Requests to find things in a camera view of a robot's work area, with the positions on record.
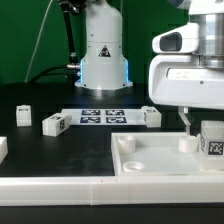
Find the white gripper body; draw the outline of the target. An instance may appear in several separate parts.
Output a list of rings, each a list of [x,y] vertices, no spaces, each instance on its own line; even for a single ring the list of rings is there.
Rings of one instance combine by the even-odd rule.
[[[193,55],[158,55],[150,64],[155,104],[224,110],[224,69],[207,69]]]

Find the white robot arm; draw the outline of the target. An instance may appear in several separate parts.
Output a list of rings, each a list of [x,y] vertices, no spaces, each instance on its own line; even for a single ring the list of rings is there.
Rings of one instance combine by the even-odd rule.
[[[167,0],[186,9],[186,25],[156,36],[149,97],[183,114],[189,107],[224,110],[224,0]],[[75,85],[94,95],[132,85],[122,54],[122,16],[106,0],[87,0],[87,51]]]

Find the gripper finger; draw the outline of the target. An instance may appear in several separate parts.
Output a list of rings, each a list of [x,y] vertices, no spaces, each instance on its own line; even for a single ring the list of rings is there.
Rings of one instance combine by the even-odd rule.
[[[190,128],[191,128],[191,122],[190,122],[190,118],[188,117],[188,115],[189,115],[188,108],[187,107],[179,107],[178,114],[185,125],[186,134],[189,135]]]

